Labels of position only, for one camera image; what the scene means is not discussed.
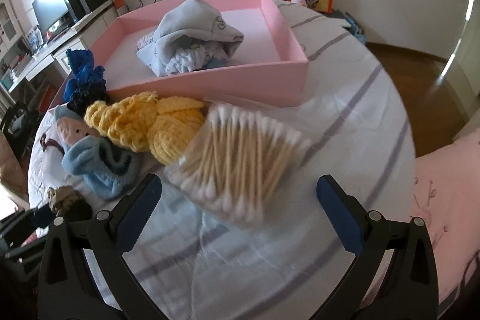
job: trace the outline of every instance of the wooden floor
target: wooden floor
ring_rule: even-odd
[[[428,56],[395,47],[368,45],[393,80],[412,126],[417,156],[452,143],[467,123],[446,81],[436,86],[440,69]]]

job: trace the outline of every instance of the yellow knitted object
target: yellow knitted object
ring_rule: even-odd
[[[97,101],[85,114],[88,126],[133,152],[150,151],[161,163],[177,160],[205,122],[203,103],[192,98],[157,99],[143,92],[108,106]]]

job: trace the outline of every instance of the baseboard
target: baseboard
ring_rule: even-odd
[[[388,49],[390,51],[402,52],[402,53],[405,53],[409,56],[415,56],[419,59],[423,58],[423,59],[433,60],[433,61],[437,61],[437,62],[444,63],[444,64],[446,64],[448,62],[447,59],[444,59],[443,57],[440,57],[440,56],[432,55],[431,53],[417,51],[415,49],[405,48],[405,47],[396,46],[396,45],[382,44],[382,43],[371,43],[369,41],[367,43],[367,48],[372,52],[375,51],[375,50]]]

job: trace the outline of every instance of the round table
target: round table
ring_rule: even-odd
[[[390,77],[334,21],[299,5],[277,5],[310,60],[305,103],[278,110],[313,132],[315,153],[281,184],[283,196],[255,233],[225,227],[164,183],[159,204],[124,259],[170,319],[309,319],[353,260],[316,199],[315,185],[324,174],[366,210],[409,220],[415,152]],[[46,116],[39,134],[51,123]],[[33,156],[30,199],[36,205],[40,158],[35,151]],[[163,178],[150,160],[143,172]],[[113,206],[98,203],[94,210]],[[93,255],[86,253],[102,296],[115,306]]]

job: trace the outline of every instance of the monitor screen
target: monitor screen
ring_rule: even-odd
[[[33,10],[42,33],[45,33],[63,15],[68,13],[68,7],[64,0],[34,0]]]

